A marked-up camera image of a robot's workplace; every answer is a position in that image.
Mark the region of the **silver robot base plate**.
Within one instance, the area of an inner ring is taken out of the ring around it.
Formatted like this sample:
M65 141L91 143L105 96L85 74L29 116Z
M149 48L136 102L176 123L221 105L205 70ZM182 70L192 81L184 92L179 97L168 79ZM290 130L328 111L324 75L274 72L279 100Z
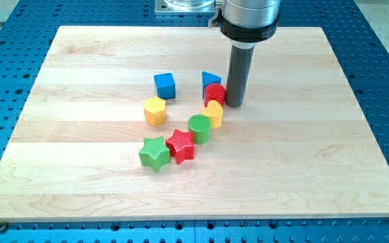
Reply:
M211 12L223 2L223 0L155 0L155 12L161 14Z

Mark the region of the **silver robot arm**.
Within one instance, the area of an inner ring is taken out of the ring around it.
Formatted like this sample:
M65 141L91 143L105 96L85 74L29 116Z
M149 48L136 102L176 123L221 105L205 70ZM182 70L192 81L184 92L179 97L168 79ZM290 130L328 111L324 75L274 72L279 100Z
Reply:
M257 43L271 38L280 21L280 0L223 0L208 27L219 26L220 32L232 41L226 100L229 107L240 107Z

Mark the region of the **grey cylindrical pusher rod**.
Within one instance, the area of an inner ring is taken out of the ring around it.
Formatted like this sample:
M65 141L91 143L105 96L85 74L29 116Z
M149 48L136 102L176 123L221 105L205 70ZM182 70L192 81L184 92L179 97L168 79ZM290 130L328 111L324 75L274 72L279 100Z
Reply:
M226 105L240 107L251 67L255 45L232 45L226 82Z

